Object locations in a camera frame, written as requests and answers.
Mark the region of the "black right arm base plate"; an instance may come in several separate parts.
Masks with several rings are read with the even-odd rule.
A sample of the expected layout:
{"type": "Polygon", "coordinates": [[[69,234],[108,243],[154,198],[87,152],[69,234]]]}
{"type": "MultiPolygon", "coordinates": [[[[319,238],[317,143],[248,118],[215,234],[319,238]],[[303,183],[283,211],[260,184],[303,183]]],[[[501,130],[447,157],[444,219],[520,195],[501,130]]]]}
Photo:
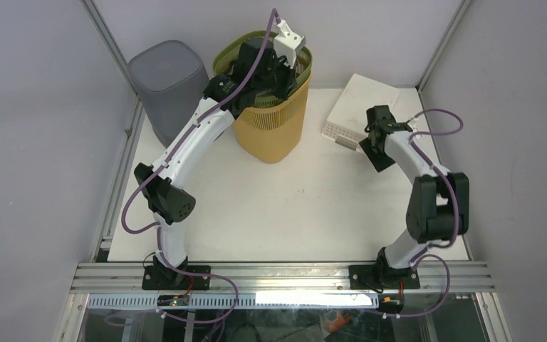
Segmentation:
{"type": "Polygon", "coordinates": [[[348,278],[350,288],[353,290],[382,291],[385,289],[420,288],[418,273],[411,268],[392,269],[382,264],[354,264],[348,267],[348,278]]]}

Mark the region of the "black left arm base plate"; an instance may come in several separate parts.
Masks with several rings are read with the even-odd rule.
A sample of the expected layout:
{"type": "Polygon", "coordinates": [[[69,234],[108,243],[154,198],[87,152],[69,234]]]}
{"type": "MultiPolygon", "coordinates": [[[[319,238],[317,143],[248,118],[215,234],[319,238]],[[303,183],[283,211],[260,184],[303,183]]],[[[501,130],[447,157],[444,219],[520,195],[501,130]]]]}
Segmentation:
{"type": "Polygon", "coordinates": [[[208,276],[187,276],[178,274],[167,267],[156,265],[145,267],[141,288],[146,291],[186,291],[192,285],[194,290],[205,291],[210,289],[210,284],[208,276]]]}

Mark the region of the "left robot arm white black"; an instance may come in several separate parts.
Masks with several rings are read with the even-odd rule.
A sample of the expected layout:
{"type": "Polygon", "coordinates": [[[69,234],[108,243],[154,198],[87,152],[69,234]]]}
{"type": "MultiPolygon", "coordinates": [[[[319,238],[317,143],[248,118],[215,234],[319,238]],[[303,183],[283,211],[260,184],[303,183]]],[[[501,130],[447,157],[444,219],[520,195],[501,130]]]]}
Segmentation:
{"type": "Polygon", "coordinates": [[[187,269],[186,229],[181,224],[196,206],[196,199],[184,189],[187,178],[209,146],[254,106],[259,95],[279,100],[292,95],[297,88],[297,58],[304,45],[303,38],[282,35],[245,39],[237,57],[208,82],[179,135],[152,164],[135,168],[139,184],[135,194],[147,200],[157,228],[154,268],[168,289],[178,289],[186,277],[194,276],[187,269]]]}

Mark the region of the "yellow slatted bin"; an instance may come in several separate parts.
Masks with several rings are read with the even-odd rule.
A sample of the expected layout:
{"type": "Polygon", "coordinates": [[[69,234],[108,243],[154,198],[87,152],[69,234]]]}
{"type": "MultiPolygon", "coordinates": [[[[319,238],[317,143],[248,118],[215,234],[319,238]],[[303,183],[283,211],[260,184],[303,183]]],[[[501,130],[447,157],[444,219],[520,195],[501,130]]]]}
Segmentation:
{"type": "Polygon", "coordinates": [[[284,159],[301,139],[310,81],[279,105],[244,110],[232,124],[239,146],[265,163],[284,159]]]}

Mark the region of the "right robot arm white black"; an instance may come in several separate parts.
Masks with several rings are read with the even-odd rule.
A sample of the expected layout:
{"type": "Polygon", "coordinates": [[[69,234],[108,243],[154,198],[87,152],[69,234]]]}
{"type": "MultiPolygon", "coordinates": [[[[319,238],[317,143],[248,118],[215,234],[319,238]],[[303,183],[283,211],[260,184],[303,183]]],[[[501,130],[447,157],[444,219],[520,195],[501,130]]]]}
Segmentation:
{"type": "Polygon", "coordinates": [[[412,185],[406,228],[383,247],[368,278],[384,289],[408,282],[430,249],[448,249],[469,228],[469,178],[435,163],[418,145],[425,133],[399,122],[388,105],[366,111],[367,137],[360,141],[377,172],[397,165],[412,185]]]}

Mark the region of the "large grey slatted bin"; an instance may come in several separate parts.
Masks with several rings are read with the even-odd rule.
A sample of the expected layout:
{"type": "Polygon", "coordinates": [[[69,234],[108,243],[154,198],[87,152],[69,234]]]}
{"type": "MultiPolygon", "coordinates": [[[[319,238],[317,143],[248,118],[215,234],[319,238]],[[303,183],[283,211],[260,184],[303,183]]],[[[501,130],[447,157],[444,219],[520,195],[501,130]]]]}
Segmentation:
{"type": "Polygon", "coordinates": [[[202,59],[187,44],[163,41],[127,64],[152,130],[168,147],[193,115],[209,77],[202,59]]]}

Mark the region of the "white perforated plastic basket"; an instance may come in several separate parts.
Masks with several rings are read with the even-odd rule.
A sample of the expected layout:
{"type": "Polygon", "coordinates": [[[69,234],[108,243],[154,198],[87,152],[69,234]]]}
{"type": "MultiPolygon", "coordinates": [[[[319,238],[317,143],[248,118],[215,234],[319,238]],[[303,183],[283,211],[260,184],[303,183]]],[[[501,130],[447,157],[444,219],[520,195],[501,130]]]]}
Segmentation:
{"type": "Polygon", "coordinates": [[[359,142],[368,136],[365,132],[368,123],[366,111],[376,105],[394,109],[399,97],[399,88],[354,73],[326,118],[321,135],[333,143],[358,151],[359,142]]]}

